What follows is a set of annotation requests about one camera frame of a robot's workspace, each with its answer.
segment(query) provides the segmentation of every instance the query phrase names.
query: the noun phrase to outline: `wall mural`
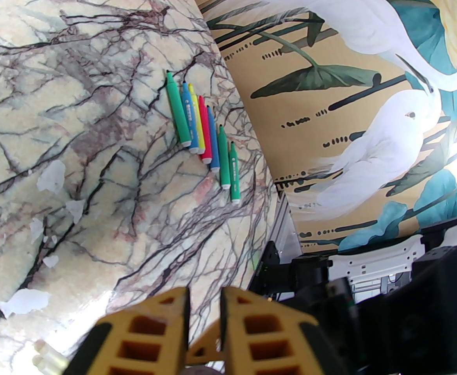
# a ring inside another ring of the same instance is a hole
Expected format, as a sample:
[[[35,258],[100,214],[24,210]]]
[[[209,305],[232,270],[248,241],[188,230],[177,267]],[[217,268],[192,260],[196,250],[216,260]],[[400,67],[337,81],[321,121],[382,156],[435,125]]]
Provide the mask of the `wall mural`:
[[[196,1],[304,247],[457,216],[457,0]]]

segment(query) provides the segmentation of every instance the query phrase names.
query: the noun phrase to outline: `marble surface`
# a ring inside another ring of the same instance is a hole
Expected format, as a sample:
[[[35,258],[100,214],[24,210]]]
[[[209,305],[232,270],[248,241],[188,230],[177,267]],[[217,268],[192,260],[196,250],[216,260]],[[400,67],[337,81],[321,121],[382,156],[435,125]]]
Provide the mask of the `marble surface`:
[[[0,375],[37,373],[35,340],[69,354],[100,316],[174,286],[191,287],[195,337],[220,287],[248,284],[277,196],[201,18],[194,0],[0,0],[0,302],[50,294],[0,310]],[[165,69],[236,143],[240,205],[177,144]]]

